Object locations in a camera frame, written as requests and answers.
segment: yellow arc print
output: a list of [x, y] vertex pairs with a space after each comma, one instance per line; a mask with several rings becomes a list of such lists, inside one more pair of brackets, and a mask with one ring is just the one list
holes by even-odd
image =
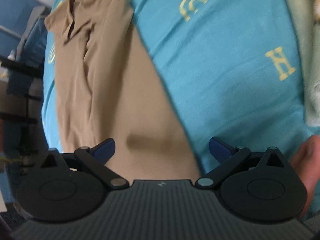
[[[187, 10], [184, 8], [184, 4], [187, 2], [188, 0], [183, 0], [179, 6], [179, 11], [180, 13], [182, 14], [183, 18], [185, 19], [185, 21], [188, 21], [190, 20], [190, 16], [188, 15], [188, 12]], [[202, 2], [203, 4], [205, 4], [208, 0], [190, 0], [189, 1], [189, 4], [188, 4], [188, 10], [189, 11], [193, 11], [194, 13], [196, 13], [198, 11], [198, 9], [195, 9], [195, 6], [194, 6], [194, 2], [195, 1], [200, 1]]]

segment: brown pants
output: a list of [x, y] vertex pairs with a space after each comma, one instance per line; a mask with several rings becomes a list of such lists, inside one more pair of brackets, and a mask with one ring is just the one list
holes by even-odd
[[128, 0], [66, 0], [46, 18], [64, 152], [113, 138], [106, 166], [129, 181], [195, 181], [194, 155], [131, 19]]

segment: ribbed black surface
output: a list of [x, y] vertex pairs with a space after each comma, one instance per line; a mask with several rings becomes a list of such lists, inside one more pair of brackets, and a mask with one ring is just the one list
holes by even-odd
[[135, 181], [129, 189], [112, 192], [98, 210], [81, 220], [61, 225], [27, 221], [12, 236], [17, 240], [303, 240], [312, 233], [294, 220], [279, 225], [243, 221], [225, 211], [214, 193], [181, 180]]

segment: human hand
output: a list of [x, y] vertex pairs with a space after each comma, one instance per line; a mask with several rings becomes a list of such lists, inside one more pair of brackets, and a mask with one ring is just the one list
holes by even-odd
[[312, 135], [298, 149], [290, 161], [308, 192], [308, 199], [303, 208], [303, 216], [311, 204], [315, 187], [320, 179], [320, 137]]

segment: brown fabric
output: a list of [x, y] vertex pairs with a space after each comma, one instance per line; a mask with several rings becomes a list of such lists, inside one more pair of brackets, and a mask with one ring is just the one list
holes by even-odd
[[114, 138], [106, 166], [129, 181], [194, 181], [195, 158], [131, 19], [128, 0], [67, 0], [46, 18], [64, 152]]

